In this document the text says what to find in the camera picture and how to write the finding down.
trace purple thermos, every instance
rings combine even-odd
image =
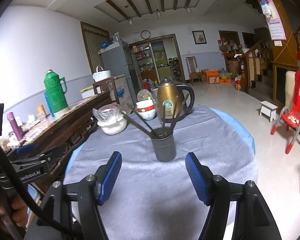
[[[14,118],[13,112],[7,113],[7,119],[12,127],[14,134],[16,135],[18,141],[22,139],[22,134],[20,132],[19,126],[17,125],[17,121]]]

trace calendar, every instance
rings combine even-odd
[[[271,36],[272,41],[286,41],[286,34],[284,32],[284,28],[279,16],[279,13],[277,11],[277,8],[274,5],[273,0],[266,0],[270,6],[271,9],[271,18],[267,19],[269,32]]]

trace gray tablecloth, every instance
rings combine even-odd
[[[134,114],[138,123],[141,120]],[[156,119],[149,121],[158,127]],[[80,181],[94,174],[114,151],[122,154],[122,168],[110,199],[99,207],[110,240],[198,239],[209,208],[199,201],[185,167],[188,152],[202,165],[229,182],[257,181],[254,154],[233,128],[206,106],[195,105],[174,130],[177,157],[168,163],[157,161],[151,140],[132,124],[117,135],[102,130],[91,134],[79,152],[64,183]],[[228,224],[234,221],[231,203]],[[76,218],[77,203],[72,205]]]

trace ceiling light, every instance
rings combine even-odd
[[[190,13],[191,13],[191,9],[190,9],[189,5],[186,5],[186,6],[185,6],[185,9],[187,10],[187,14],[190,14]]]
[[[132,22],[132,18],[130,17],[130,14],[129,14],[128,7],[129,7],[129,5],[125,6],[125,8],[127,9],[129,26],[132,26],[133,22]]]
[[[155,14],[157,15],[157,19],[158,20],[161,20],[162,19],[162,14],[161,14],[161,11],[157,8],[157,3],[154,1],[154,4],[155,4],[155,7],[156,7],[156,10],[155,10]]]

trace picture frame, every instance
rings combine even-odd
[[[207,44],[206,36],[204,31],[192,31],[195,44]]]

